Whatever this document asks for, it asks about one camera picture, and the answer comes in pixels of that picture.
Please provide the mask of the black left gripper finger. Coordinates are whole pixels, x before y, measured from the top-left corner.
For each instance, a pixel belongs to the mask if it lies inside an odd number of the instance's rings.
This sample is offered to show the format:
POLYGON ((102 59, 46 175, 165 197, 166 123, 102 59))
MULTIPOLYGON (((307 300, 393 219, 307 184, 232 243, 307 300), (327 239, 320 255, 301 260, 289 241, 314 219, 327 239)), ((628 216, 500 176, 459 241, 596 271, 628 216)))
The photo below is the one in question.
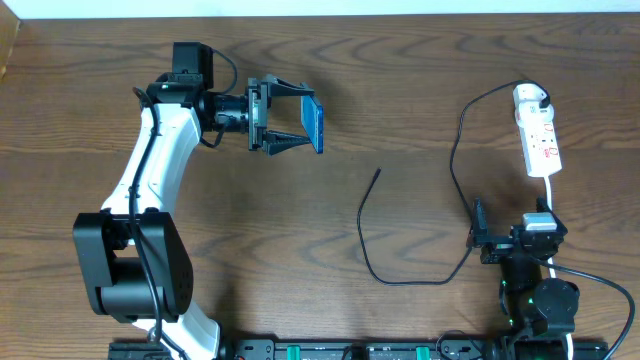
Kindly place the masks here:
POLYGON ((290 148, 310 143, 308 137, 279 131, 268 130, 263 136, 263 150, 267 155, 276 155, 290 148))
POLYGON ((267 92, 270 97, 303 97, 315 94, 315 90, 308 85, 294 85, 272 74, 266 75, 264 82, 267 84, 267 92))

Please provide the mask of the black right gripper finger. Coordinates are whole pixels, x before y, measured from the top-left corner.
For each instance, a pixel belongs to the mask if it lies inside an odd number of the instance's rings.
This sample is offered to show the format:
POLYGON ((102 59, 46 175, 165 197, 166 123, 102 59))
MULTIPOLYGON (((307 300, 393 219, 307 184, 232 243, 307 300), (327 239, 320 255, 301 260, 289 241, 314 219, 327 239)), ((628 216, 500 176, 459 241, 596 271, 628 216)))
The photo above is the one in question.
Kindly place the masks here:
POLYGON ((488 235, 488 224, 485 209, 479 198, 477 198, 474 203, 472 232, 474 237, 483 237, 488 235))
POLYGON ((556 216, 546 198, 539 196, 536 199, 535 223, 537 225, 560 225, 561 221, 556 216))

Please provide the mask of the blue Galaxy smartphone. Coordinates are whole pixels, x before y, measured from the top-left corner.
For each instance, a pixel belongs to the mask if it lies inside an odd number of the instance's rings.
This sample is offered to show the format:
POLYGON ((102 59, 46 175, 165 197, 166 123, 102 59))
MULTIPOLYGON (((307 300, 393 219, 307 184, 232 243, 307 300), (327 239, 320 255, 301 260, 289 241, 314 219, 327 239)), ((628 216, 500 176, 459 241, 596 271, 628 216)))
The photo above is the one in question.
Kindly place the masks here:
POLYGON ((317 154, 324 152, 324 107, 315 96, 301 98, 301 124, 317 154))

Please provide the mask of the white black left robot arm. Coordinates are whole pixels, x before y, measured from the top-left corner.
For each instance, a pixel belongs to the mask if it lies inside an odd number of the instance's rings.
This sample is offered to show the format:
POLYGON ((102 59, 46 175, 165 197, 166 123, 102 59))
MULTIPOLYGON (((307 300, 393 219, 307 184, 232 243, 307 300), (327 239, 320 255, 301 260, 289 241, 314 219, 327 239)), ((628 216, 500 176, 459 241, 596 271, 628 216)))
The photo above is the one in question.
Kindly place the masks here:
POLYGON ((217 51, 177 42, 172 68, 135 94, 141 128, 125 171, 101 208, 72 230, 92 310, 142 329, 109 345, 111 359, 231 359, 219 324, 193 297, 192 262, 173 220, 186 165, 206 133, 240 133, 252 151, 323 148, 314 90, 268 75, 242 94, 214 87, 217 51))

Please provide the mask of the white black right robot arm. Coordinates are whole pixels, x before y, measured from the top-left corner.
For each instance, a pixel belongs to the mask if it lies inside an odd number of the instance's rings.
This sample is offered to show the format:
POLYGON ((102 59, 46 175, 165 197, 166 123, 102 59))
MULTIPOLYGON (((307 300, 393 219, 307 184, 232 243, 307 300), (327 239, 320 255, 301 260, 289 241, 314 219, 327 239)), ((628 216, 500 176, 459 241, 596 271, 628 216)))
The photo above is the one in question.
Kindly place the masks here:
POLYGON ((511 323, 511 330, 493 341, 489 359, 568 357, 566 337, 575 331, 580 293, 575 284, 545 278, 541 270, 567 233, 542 197, 507 235, 490 233, 484 207, 475 202, 467 243, 481 250, 483 264, 500 267, 499 300, 511 323))

